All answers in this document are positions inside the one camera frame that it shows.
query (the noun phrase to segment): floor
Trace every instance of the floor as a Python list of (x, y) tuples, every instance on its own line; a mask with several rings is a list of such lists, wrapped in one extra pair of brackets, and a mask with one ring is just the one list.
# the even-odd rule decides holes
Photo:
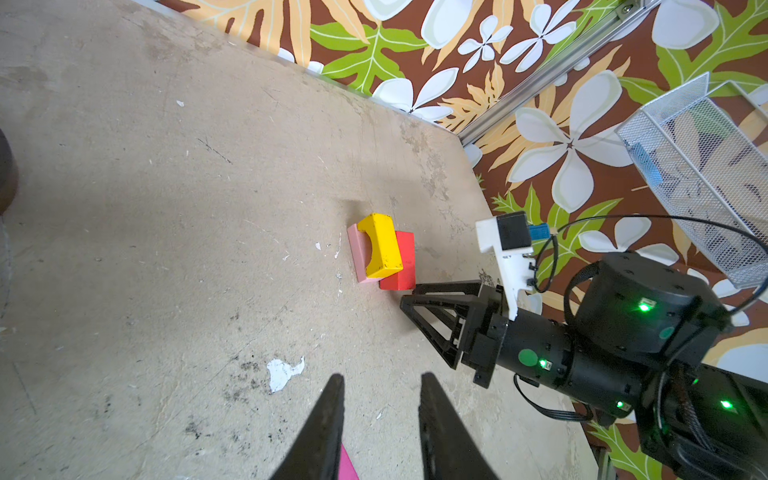
[[(360, 477), (419, 478), (425, 371), (502, 478), (595, 478), (578, 425), (356, 284), (372, 211), (415, 232), (419, 280), (495, 276), (449, 132), (130, 0), (3, 2), (0, 112), (0, 478), (269, 478), (333, 372)], [(271, 393), (272, 359), (306, 368)]]

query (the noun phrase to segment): toy block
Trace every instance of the toy block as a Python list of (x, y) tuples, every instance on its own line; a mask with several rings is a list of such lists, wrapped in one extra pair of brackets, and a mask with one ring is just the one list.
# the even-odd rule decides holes
[(378, 282), (378, 278), (369, 278), (366, 275), (366, 265), (371, 260), (371, 240), (366, 233), (357, 230), (357, 223), (353, 223), (346, 229), (349, 238), (349, 247), (352, 248), (352, 262), (355, 264), (357, 283)]
[(382, 290), (413, 290), (416, 287), (416, 248), (413, 233), (396, 232), (402, 270), (379, 282)]
[(352, 460), (349, 459), (349, 455), (344, 448), (344, 444), (341, 445), (341, 457), (339, 459), (339, 480), (360, 480), (355, 472), (355, 467), (352, 465)]
[(370, 214), (357, 223), (357, 230), (367, 233), (371, 239), (371, 262), (366, 267), (368, 278), (382, 279), (402, 270), (402, 258), (392, 217)]

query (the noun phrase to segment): pink object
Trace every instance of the pink object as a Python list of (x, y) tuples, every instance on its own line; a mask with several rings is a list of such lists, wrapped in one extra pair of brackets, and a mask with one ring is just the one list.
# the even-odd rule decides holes
[(352, 460), (349, 459), (349, 455), (346, 454), (344, 444), (341, 445), (341, 460), (339, 462), (339, 480), (360, 480), (355, 472), (355, 467), (352, 466)]
[(371, 239), (367, 233), (357, 230), (357, 223), (353, 223), (346, 229), (346, 235), (349, 238), (349, 246), (352, 248), (352, 261), (355, 264), (355, 273), (357, 273), (357, 283), (378, 282), (380, 278), (368, 278), (366, 267), (371, 261)]

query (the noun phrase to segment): floral wallpaper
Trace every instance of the floral wallpaper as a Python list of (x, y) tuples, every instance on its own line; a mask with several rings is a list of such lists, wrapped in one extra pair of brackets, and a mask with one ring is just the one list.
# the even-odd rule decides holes
[[(734, 80), (768, 108), (767, 18), (768, 0), (664, 0), (632, 31), (613, 38), (467, 146), (491, 209), (497, 214), (523, 210), (532, 223), (553, 227), (599, 214), (665, 214), (614, 129), (642, 104), (707, 71), (711, 87)], [(504, 74), (492, 74), (486, 91), (502, 84)], [(480, 100), (491, 97), (477, 93)], [(721, 88), (713, 100), (768, 153), (765, 122), (735, 89)], [(768, 187), (757, 179), (755, 185), (751, 194), (759, 202), (768, 201)], [(558, 240), (561, 255), (553, 288), (525, 299), (530, 310), (553, 319), (563, 319), (563, 292), (570, 278), (605, 252), (632, 249), (697, 276), (727, 306), (738, 305), (753, 290), (735, 288), (671, 220), (592, 220)], [(551, 267), (552, 256), (545, 252), (540, 281)], [(583, 290), (574, 290), (574, 311), (583, 296)], [(736, 329), (719, 339), (705, 362), (768, 382), (763, 367), (768, 358), (768, 295), (762, 300), (733, 317)], [(623, 480), (675, 478), (640, 451), (632, 415), (609, 429), (589, 425), (585, 430), (591, 442), (611, 450)]]
[[(460, 132), (620, 0), (159, 0), (393, 107)], [(496, 213), (559, 227), (599, 214), (666, 213), (614, 129), (701, 73), (737, 81), (768, 107), (768, 0), (663, 0), (630, 31), (564, 73), (465, 149)], [(768, 153), (768, 131), (729, 88), (716, 101)], [(760, 201), (766, 191), (757, 191)], [(738, 290), (669, 220), (592, 220), (559, 238), (553, 288), (528, 307), (562, 320), (568, 280), (605, 252), (632, 249), (705, 279), (727, 305)], [(540, 279), (549, 275), (544, 254)], [(584, 292), (574, 290), (573, 310)], [(768, 296), (733, 318), (705, 361), (768, 382)], [(622, 479), (674, 478), (640, 452), (631, 419), (586, 428)]]
[(159, 0), (456, 133), (620, 0)]

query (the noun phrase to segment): wire mesh basket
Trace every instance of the wire mesh basket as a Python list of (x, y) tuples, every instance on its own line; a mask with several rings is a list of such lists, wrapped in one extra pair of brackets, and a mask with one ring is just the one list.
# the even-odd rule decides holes
[[(737, 84), (731, 86), (765, 116)], [(616, 133), (670, 215), (725, 223), (768, 241), (768, 161), (709, 99), (708, 88), (708, 73), (696, 77), (640, 108)], [(752, 240), (675, 221), (736, 288), (757, 286), (768, 276), (768, 254)]]

